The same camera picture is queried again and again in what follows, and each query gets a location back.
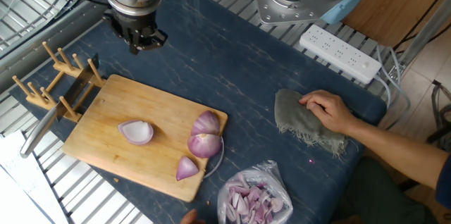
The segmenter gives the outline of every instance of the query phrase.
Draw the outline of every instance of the knife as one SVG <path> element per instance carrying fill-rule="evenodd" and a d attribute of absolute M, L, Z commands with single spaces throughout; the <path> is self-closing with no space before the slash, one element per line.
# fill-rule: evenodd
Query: knife
<path fill-rule="evenodd" d="M 95 67 L 98 68 L 99 58 L 97 54 L 95 54 L 91 59 Z M 82 70 L 82 72 L 75 79 L 72 86 L 70 86 L 69 90 L 66 92 L 66 94 L 64 94 L 64 99 L 69 103 L 69 105 L 73 104 L 78 95 L 81 94 L 87 83 L 91 80 L 93 75 L 94 71 L 89 65 L 87 65 Z M 59 122 L 67 111 L 67 108 L 61 101 L 59 101 L 55 107 L 49 110 L 45 117 L 33 129 L 27 141 L 24 143 L 22 149 L 20 150 L 20 155 L 22 156 L 22 158 L 27 158 L 31 154 L 42 137 L 47 133 L 55 119 Z"/>

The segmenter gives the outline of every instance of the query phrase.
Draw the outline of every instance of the electrical outlet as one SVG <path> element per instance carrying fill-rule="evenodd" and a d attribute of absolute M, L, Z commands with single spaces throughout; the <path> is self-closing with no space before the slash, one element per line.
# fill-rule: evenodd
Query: electrical outlet
<path fill-rule="evenodd" d="M 302 34 L 299 44 L 364 84 L 370 83 L 381 69 L 376 59 L 316 25 Z"/>

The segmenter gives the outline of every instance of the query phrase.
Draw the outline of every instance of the wooden cutting board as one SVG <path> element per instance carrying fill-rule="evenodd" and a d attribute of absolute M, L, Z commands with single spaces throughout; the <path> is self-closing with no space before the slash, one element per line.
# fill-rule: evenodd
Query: wooden cutting board
<path fill-rule="evenodd" d="M 222 134 L 228 119 L 224 112 L 112 75 L 62 149 L 93 166 L 191 202 L 208 159 L 192 155 L 187 140 L 192 125 L 206 110 L 218 116 Z M 154 128 L 152 140 L 142 146 L 128 143 L 117 128 L 128 120 L 150 123 Z M 190 158 L 200 171 L 177 181 L 175 174 L 182 156 Z"/>

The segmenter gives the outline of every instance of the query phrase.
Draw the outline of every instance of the green pants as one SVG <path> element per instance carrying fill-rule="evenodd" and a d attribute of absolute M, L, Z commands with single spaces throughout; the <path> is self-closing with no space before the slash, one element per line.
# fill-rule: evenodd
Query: green pants
<path fill-rule="evenodd" d="M 436 224 L 431 210 L 401 192 L 376 160 L 364 157 L 346 187 L 332 221 L 358 214 L 363 224 Z"/>

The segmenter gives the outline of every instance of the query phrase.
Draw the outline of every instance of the gray cloth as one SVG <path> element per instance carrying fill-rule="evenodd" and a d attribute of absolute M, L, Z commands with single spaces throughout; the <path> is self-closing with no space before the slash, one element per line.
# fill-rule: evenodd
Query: gray cloth
<path fill-rule="evenodd" d="M 281 133 L 287 130 L 309 146 L 319 144 L 334 156 L 345 152 L 347 139 L 344 135 L 332 132 L 304 105 L 299 104 L 302 95 L 290 89 L 281 89 L 276 94 L 274 115 Z"/>

